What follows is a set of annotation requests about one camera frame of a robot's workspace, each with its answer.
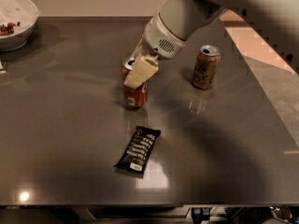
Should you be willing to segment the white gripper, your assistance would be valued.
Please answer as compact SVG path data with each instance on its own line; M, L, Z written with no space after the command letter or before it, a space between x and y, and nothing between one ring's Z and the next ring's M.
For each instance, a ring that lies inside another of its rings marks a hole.
M186 42L173 35L164 25L160 14L155 14L146 25L142 39L137 43L130 58L135 60L123 84L136 90L159 70L158 55L161 59L174 58Z

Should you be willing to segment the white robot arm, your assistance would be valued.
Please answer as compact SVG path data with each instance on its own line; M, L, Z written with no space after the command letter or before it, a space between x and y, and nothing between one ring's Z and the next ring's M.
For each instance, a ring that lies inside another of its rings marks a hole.
M147 24L123 84L136 89L171 59L199 28L229 9L240 16L293 69L299 68L299 0L167 0Z

